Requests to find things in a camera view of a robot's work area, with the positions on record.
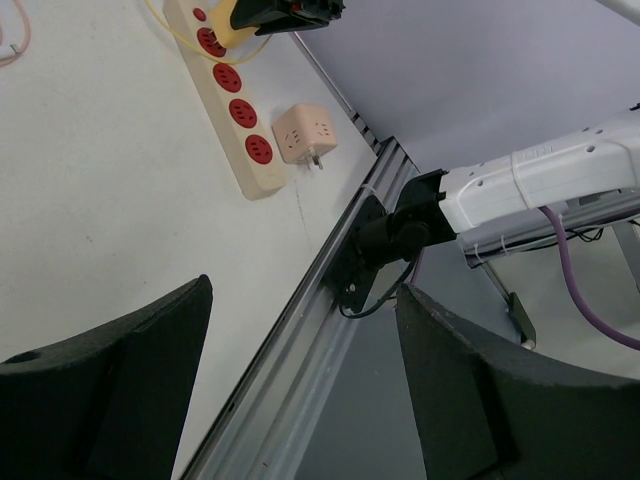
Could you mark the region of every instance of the black mounting bracket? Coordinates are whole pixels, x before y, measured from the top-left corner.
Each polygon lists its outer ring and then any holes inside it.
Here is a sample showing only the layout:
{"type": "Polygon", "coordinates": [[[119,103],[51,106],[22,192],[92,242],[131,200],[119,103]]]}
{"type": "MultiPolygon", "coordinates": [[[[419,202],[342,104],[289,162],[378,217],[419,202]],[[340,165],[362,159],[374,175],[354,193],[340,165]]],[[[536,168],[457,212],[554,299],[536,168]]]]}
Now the black mounting bracket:
{"type": "Polygon", "coordinates": [[[416,259],[424,247],[456,238],[439,203],[447,172],[434,170],[410,180],[396,209],[387,213],[377,198],[367,198],[325,275],[343,308],[362,311],[376,275],[398,260],[416,259]]]}
{"type": "Polygon", "coordinates": [[[358,232],[365,226],[387,215],[380,201],[368,197],[347,235],[333,257],[324,281],[338,303],[353,312],[360,312],[369,296],[380,267],[367,265],[358,247],[358,232]]]}

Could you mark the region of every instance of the black cable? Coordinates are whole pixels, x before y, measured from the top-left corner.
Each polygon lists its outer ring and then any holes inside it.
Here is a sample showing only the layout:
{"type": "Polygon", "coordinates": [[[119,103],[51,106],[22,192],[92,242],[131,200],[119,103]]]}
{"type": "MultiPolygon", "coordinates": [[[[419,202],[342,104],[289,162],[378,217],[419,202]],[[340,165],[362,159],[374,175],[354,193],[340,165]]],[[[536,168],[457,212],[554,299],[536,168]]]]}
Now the black cable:
{"type": "Polygon", "coordinates": [[[339,309],[342,316],[350,320],[357,320],[359,318],[368,317],[369,315],[380,310],[380,307],[382,307],[387,301],[389,301],[393,296],[393,294],[396,293],[396,290],[398,290],[398,287],[400,287],[400,285],[407,278],[409,278],[409,275],[411,275],[411,272],[413,271],[413,269],[416,268],[417,263],[418,263],[417,258],[411,260],[411,262],[409,262],[409,265],[407,265],[407,268],[404,270],[404,272],[402,272],[402,275],[400,275],[400,277],[398,277],[398,279],[395,282],[393,282],[393,285],[391,285],[391,288],[389,288],[389,290],[384,292],[384,294],[382,294],[382,296],[378,299],[376,303],[373,304],[371,308],[361,313],[346,313],[344,310],[344,306],[340,305],[339,309]]]}

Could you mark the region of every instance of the yellow cable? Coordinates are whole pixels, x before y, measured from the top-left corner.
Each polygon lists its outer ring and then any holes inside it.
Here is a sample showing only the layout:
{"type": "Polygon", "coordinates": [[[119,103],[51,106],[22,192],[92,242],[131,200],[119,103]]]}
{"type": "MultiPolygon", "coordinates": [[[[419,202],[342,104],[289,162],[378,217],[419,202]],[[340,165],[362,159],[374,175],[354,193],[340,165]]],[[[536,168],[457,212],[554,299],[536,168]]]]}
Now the yellow cable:
{"type": "Polygon", "coordinates": [[[241,63],[247,63],[249,60],[255,58],[255,56],[258,55],[262,51],[262,49],[267,46],[267,43],[269,43],[269,40],[271,40],[271,37],[272,37],[272,35],[269,35],[267,39],[264,42],[262,42],[262,45],[260,45],[256,49],[256,51],[253,52],[251,55],[248,55],[239,60],[222,60],[220,58],[214,57],[213,55],[209,55],[206,51],[204,51],[204,49],[195,46],[193,43],[188,41],[186,38],[184,38],[182,35],[176,32],[173,28],[171,28],[169,24],[164,20],[164,18],[162,18],[160,14],[156,11],[156,9],[153,8],[153,5],[151,5],[151,0],[144,0],[144,3],[147,5],[147,8],[151,12],[151,14],[155,17],[155,19],[158,21],[158,23],[162,25],[167,32],[173,35],[176,38],[176,40],[178,40],[188,49],[196,52],[199,55],[202,55],[205,58],[208,58],[209,60],[213,60],[214,62],[217,62],[217,63],[224,63],[226,65],[240,65],[241,63]]]}

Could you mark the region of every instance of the black device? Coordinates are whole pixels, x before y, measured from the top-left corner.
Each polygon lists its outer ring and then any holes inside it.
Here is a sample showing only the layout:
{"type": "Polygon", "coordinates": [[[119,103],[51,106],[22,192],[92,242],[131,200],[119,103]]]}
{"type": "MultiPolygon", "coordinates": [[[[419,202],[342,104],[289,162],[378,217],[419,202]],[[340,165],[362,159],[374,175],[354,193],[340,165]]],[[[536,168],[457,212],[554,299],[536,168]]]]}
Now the black device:
{"type": "Polygon", "coordinates": [[[342,16],[342,0],[238,0],[231,27],[258,27],[256,35],[313,30],[342,16]]]}
{"type": "Polygon", "coordinates": [[[212,299],[202,276],[0,364],[0,478],[171,478],[212,299]]]}
{"type": "Polygon", "coordinates": [[[412,286],[396,323],[429,479],[640,478],[640,382],[531,352],[412,286]]]}
{"type": "Polygon", "coordinates": [[[424,247],[456,238],[439,207],[447,173],[435,170],[407,182],[392,213],[374,196],[364,202],[324,277],[342,307],[362,311],[382,267],[410,262],[424,247]]]}

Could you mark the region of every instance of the white cable tie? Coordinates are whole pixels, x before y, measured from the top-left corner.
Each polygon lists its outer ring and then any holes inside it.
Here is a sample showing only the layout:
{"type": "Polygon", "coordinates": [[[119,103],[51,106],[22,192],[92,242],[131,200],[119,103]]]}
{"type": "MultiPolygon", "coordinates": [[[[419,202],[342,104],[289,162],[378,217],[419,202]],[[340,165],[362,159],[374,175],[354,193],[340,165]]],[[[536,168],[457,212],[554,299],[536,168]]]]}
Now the white cable tie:
{"type": "Polygon", "coordinates": [[[520,175],[518,174],[516,157],[513,153],[511,154],[511,175],[513,175],[513,180],[516,182],[516,187],[520,192],[520,196],[522,197],[524,204],[527,206],[529,210],[533,210],[535,208],[535,205],[531,201],[531,198],[529,198],[529,194],[527,193],[527,191],[524,188],[524,185],[522,184],[522,180],[520,179],[520,175]]]}

